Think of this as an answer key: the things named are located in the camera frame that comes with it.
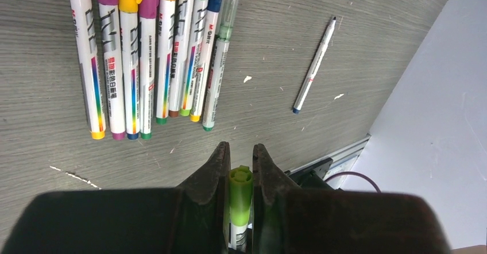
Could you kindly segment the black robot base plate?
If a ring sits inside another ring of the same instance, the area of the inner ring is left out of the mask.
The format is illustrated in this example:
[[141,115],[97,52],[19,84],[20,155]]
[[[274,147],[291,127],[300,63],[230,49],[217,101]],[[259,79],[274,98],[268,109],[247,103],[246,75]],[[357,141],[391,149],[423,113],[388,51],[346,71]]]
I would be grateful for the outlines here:
[[311,165],[301,168],[300,170],[285,171],[285,174],[301,188],[333,190],[333,188],[324,181],[324,177],[328,173],[333,162],[333,159],[328,157],[313,162]]

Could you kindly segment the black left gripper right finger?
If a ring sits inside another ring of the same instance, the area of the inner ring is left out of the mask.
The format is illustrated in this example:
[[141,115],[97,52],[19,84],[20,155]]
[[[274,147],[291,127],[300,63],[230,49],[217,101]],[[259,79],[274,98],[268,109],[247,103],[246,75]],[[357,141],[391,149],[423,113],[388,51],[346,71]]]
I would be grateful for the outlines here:
[[262,144],[253,173],[254,253],[450,253],[420,197],[301,188]]

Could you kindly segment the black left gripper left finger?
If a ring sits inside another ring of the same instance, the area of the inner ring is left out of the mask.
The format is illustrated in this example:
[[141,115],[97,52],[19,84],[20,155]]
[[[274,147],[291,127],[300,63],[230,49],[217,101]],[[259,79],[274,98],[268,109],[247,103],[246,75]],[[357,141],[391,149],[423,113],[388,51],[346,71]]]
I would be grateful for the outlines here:
[[172,188],[51,191],[27,205],[3,253],[226,253],[230,146]]

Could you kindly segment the light green cap marker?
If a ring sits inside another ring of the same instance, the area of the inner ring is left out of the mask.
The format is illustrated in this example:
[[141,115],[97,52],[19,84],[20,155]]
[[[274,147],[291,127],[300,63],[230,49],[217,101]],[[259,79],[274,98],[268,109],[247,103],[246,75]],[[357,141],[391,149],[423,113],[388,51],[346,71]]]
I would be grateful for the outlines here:
[[245,252],[247,227],[253,198],[253,173],[248,166],[239,166],[229,173],[230,245]]

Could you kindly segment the dark green cap marker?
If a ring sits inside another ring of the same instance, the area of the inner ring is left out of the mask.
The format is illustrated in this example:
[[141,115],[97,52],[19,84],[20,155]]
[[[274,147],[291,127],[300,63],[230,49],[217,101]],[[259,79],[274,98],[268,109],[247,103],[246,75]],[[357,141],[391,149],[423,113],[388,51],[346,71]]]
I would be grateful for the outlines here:
[[329,22],[329,24],[328,24],[328,26],[324,32],[324,35],[320,41],[320,44],[319,44],[319,46],[315,52],[315,56],[313,58],[313,61],[312,61],[311,65],[308,69],[306,78],[303,81],[303,84],[300,88],[300,91],[298,93],[296,101],[293,105],[292,112],[294,114],[299,114],[301,109],[302,109],[302,106],[303,106],[303,103],[306,99],[306,96],[308,95],[308,92],[311,88],[311,85],[312,85],[312,83],[315,79],[315,76],[319,70],[319,67],[322,63],[322,60],[324,58],[324,54],[326,53],[328,46],[330,44],[331,38],[332,38],[334,30],[335,30],[336,21],[337,21],[337,18],[334,16],[330,20],[330,22]]

